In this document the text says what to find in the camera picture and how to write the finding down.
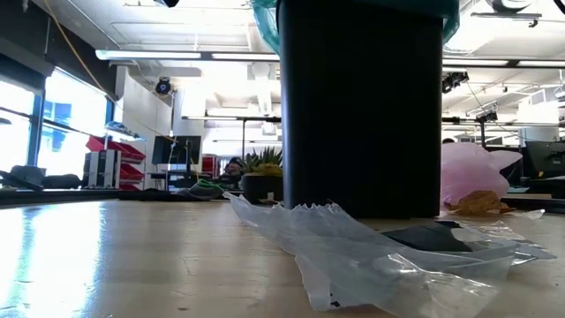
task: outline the table surface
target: table surface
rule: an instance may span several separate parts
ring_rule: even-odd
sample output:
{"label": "table surface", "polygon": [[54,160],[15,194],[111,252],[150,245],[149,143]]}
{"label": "table surface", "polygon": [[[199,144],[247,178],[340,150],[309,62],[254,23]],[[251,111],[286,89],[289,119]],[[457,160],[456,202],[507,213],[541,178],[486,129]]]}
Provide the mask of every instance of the table surface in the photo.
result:
{"label": "table surface", "polygon": [[[565,216],[508,223],[560,258],[513,268],[479,317],[563,317]],[[293,256],[227,202],[3,209],[0,255],[1,317],[391,317],[375,307],[314,312]]]}

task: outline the black cylinder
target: black cylinder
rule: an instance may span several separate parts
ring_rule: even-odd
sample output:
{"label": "black cylinder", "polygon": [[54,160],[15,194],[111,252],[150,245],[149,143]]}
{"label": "black cylinder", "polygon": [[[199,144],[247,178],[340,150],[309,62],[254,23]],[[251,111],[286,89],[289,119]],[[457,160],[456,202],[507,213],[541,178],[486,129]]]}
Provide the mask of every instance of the black cylinder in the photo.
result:
{"label": "black cylinder", "polygon": [[281,0],[284,202],[439,213],[442,20]]}

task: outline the teal cloth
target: teal cloth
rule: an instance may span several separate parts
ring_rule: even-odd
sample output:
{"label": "teal cloth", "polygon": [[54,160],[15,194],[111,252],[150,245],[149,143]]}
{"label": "teal cloth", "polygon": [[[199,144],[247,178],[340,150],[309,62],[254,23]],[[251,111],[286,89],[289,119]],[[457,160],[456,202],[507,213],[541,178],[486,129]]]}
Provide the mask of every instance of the teal cloth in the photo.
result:
{"label": "teal cloth", "polygon": [[[459,28],[459,0],[355,0],[443,19],[443,44]],[[252,0],[257,27],[268,46],[279,54],[276,0]]]}

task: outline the succulent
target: succulent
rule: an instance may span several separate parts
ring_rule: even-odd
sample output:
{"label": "succulent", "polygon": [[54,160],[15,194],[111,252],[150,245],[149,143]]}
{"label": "succulent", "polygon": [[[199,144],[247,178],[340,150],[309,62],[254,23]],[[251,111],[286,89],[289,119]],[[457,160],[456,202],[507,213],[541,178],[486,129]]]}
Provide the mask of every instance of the succulent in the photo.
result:
{"label": "succulent", "polygon": [[245,156],[243,166],[245,173],[264,174],[266,176],[282,176],[283,152],[275,152],[275,148],[266,147],[257,154],[255,149],[252,154]]}

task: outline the potted plant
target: potted plant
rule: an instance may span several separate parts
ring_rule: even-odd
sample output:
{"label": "potted plant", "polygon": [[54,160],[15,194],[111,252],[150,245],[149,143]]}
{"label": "potted plant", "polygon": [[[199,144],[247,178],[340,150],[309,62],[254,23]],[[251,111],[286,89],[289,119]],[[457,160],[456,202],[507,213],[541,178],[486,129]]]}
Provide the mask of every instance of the potted plant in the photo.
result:
{"label": "potted plant", "polygon": [[245,156],[241,186],[251,203],[283,200],[283,152],[266,147],[262,152]]}

